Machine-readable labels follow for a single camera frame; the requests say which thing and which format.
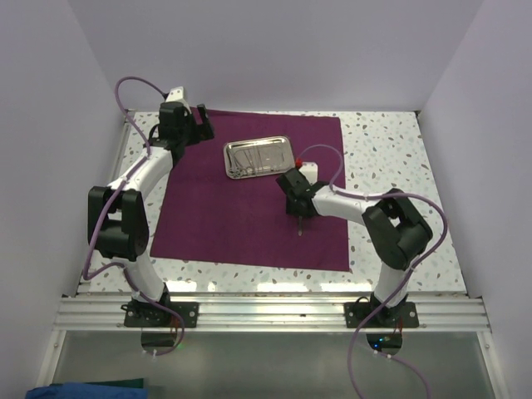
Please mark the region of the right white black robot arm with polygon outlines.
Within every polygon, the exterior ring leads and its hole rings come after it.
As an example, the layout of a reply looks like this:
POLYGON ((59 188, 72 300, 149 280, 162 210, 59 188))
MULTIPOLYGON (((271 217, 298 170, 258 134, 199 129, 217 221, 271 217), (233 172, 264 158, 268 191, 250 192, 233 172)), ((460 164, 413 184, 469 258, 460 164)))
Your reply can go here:
POLYGON ((401 190, 375 199, 343 190, 326 182, 309 182, 292 168, 276 182, 286 197, 286 213, 299 219, 332 217, 364 227, 382 261, 377 285, 369 299, 374 323, 389 326, 406 303, 412 266, 425 252, 433 232, 401 190))

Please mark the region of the purple surgical cloth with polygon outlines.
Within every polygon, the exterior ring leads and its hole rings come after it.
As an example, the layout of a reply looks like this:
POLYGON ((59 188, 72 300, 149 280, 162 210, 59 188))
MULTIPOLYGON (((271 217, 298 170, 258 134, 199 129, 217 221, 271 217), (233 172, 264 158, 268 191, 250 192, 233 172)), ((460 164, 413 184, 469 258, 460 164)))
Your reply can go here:
POLYGON ((274 176, 232 180, 224 145, 283 135, 293 152, 330 179, 342 149, 337 117, 208 112, 215 137, 186 148, 171 171, 150 254, 154 258, 273 268, 349 269, 347 221, 315 217, 297 231, 274 176))

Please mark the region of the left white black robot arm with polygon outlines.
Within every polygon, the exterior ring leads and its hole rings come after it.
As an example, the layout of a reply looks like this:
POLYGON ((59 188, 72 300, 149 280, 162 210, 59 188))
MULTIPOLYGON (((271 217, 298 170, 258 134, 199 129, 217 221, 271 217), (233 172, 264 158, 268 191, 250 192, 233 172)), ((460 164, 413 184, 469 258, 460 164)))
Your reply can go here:
POLYGON ((91 280, 108 268, 121 268, 133 299, 146 303, 145 319, 160 327, 172 319, 173 307, 163 299, 167 288, 147 251, 150 227, 144 199, 177 166, 188 146, 214 139, 214 128, 205 105, 191 110, 183 100, 166 101, 160 104, 159 122, 140 137, 145 146, 138 160, 110 184, 89 191, 89 250, 82 277, 91 280))

